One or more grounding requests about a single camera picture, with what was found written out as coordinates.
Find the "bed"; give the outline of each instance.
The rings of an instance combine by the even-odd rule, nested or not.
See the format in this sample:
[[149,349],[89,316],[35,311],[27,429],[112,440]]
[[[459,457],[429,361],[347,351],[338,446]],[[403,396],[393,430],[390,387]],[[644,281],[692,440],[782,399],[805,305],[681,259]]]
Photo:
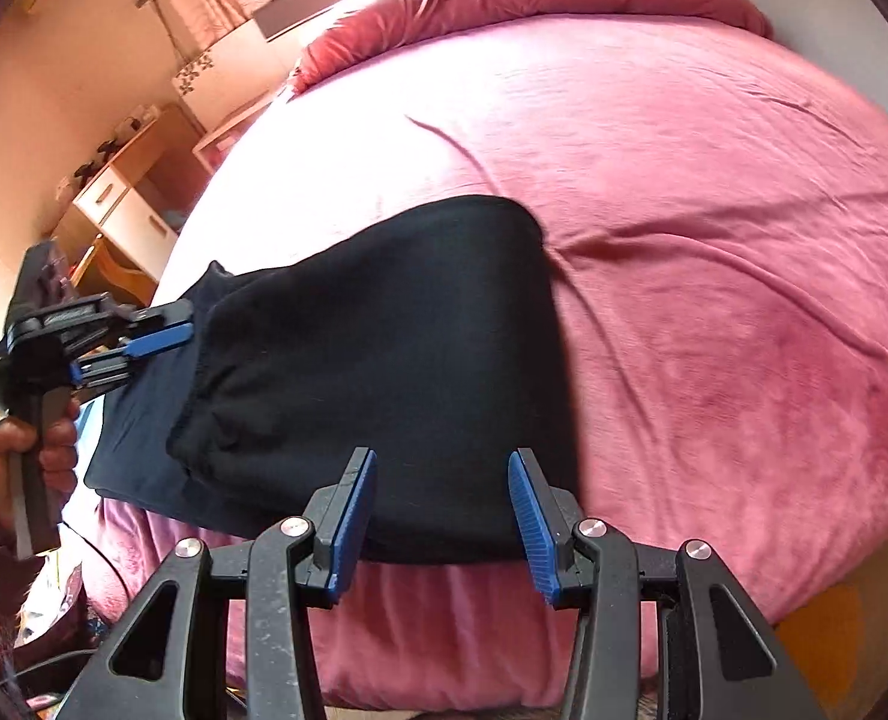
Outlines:
[[[346,0],[188,220],[212,260],[297,262],[459,194],[545,229],[581,497],[635,541],[716,546],[772,621],[888,539],[888,117],[745,0]],[[103,500],[138,589],[199,531]],[[88,594],[121,594],[97,563]],[[523,563],[361,565],[311,620],[334,704],[551,706],[574,618]],[[642,671],[654,671],[644,613]],[[241,670],[241,610],[229,634]]]

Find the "desk drawer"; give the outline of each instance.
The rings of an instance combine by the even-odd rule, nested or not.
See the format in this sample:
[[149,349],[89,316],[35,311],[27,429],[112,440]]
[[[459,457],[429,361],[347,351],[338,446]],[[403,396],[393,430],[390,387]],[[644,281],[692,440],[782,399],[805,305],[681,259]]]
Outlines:
[[93,223],[102,223],[114,209],[114,204],[127,191],[127,182],[114,167],[108,165],[102,170],[87,189],[78,194],[74,201]]
[[155,281],[161,280],[177,234],[154,213],[137,190],[126,191],[100,227],[142,271]]

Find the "black fabric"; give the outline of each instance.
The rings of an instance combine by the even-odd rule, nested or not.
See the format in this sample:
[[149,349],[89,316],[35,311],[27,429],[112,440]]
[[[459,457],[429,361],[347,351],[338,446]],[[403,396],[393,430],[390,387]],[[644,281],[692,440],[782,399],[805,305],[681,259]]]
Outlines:
[[191,392],[201,329],[220,298],[265,271],[234,276],[212,263],[183,297],[194,306],[196,336],[174,351],[149,358],[128,386],[104,396],[100,440],[84,484],[106,498],[118,498],[148,512],[253,538],[280,519],[254,504],[241,503],[196,479],[167,454],[164,442]]
[[516,203],[419,206],[289,268],[215,263],[185,296],[194,341],[106,397],[85,478],[102,495],[252,538],[369,445],[364,557],[447,563],[522,556],[516,446],[577,491],[541,231]]

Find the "human hand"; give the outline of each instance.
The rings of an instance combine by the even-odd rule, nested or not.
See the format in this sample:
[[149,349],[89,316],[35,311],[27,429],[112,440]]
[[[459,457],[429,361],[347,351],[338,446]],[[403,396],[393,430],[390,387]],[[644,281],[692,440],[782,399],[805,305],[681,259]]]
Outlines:
[[[38,454],[38,463],[44,471],[44,484],[55,490],[66,501],[74,492],[77,477],[77,429],[74,422],[81,406],[75,398],[68,402],[64,416],[44,431],[44,446]],[[0,421],[0,528],[14,531],[14,511],[11,504],[7,475],[7,457],[11,452],[26,452],[37,440],[37,431],[28,423],[9,416]]]

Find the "black clamp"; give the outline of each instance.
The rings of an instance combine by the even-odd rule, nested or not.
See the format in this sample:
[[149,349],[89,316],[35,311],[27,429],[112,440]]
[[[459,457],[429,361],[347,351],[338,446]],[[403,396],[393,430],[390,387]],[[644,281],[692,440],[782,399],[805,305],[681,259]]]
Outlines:
[[519,449],[508,486],[534,586],[577,608],[561,716],[633,720],[642,601],[657,602],[658,720],[826,720],[764,615],[705,541],[676,552],[635,544]]
[[[177,300],[134,310],[110,295],[76,298],[67,260],[52,241],[30,247],[7,309],[0,342],[0,412],[33,425],[38,436],[76,395],[82,402],[126,384],[146,357],[193,336],[193,306]],[[106,346],[108,349],[91,354]],[[47,495],[38,445],[9,460],[19,560],[60,546],[60,512]]]
[[336,485],[254,541],[209,550],[179,541],[84,667],[59,720],[225,717],[228,602],[246,599],[247,716],[325,720],[308,608],[351,583],[377,483],[354,450]]

